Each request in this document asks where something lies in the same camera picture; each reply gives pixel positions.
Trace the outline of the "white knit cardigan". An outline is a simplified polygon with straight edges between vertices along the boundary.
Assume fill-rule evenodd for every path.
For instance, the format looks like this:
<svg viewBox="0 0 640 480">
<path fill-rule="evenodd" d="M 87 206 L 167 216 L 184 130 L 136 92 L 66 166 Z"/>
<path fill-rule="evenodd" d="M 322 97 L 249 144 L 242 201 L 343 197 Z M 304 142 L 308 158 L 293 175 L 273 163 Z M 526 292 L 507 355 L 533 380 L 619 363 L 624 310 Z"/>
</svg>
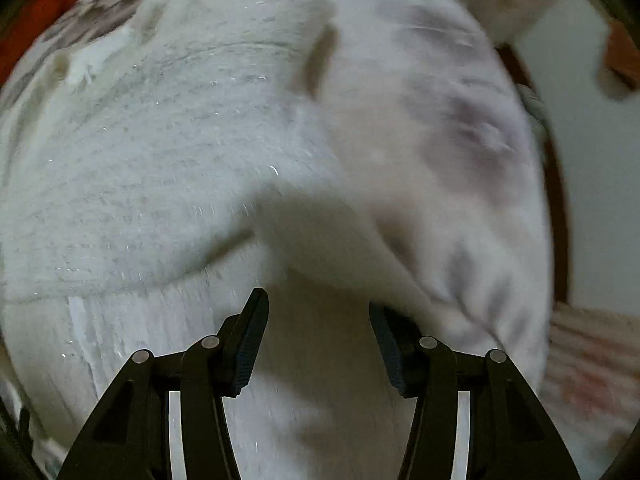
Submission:
<svg viewBox="0 0 640 480">
<path fill-rule="evenodd" d="M 227 417 L 247 479 L 388 479 L 409 414 L 371 300 L 419 297 L 305 88 L 329 0 L 143 0 L 1 119 L 1 326 L 69 448 L 126 357 L 270 313 Z"/>
</svg>

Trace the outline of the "pink folded bedding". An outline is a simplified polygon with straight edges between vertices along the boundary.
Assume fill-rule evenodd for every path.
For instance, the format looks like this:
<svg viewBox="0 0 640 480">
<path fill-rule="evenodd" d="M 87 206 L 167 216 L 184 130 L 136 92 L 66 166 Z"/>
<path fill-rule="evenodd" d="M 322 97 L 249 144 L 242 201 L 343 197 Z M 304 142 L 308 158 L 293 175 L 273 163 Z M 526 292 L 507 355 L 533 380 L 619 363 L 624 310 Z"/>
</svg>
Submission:
<svg viewBox="0 0 640 480">
<path fill-rule="evenodd" d="M 540 400 L 580 476 L 600 478 L 639 420 L 639 319 L 559 302 Z"/>
</svg>

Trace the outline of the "floral plush bed blanket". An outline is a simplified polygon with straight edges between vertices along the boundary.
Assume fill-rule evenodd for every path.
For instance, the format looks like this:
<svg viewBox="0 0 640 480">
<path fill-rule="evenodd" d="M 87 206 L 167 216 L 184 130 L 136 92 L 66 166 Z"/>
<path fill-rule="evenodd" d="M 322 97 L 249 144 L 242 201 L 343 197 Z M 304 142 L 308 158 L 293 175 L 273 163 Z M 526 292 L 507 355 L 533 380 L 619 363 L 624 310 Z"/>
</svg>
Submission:
<svg viewBox="0 0 640 480">
<path fill-rule="evenodd" d="M 51 56 L 102 39 L 142 1 L 77 0 L 15 65 L 1 119 Z M 451 348 L 504 350 L 538 386 L 550 315 L 547 207 L 535 141 L 494 46 L 458 0 L 329 2 L 305 88 L 419 292 L 406 304 L 378 301 Z M 2 326 L 1 341 L 6 348 Z M 12 411 L 32 414 L 36 461 L 54 477 L 70 447 L 44 431 L 8 349 L 1 393 Z"/>
</svg>

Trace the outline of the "red garment on sill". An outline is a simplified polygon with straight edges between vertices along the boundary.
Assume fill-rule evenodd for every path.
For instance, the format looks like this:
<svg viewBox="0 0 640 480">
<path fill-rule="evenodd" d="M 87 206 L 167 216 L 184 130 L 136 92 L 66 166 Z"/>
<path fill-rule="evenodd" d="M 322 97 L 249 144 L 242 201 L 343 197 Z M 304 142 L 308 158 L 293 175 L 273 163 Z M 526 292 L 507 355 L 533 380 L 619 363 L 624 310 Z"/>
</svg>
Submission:
<svg viewBox="0 0 640 480">
<path fill-rule="evenodd" d="M 611 23 L 603 70 L 606 83 L 618 94 L 639 90 L 639 48 L 620 21 Z"/>
</svg>

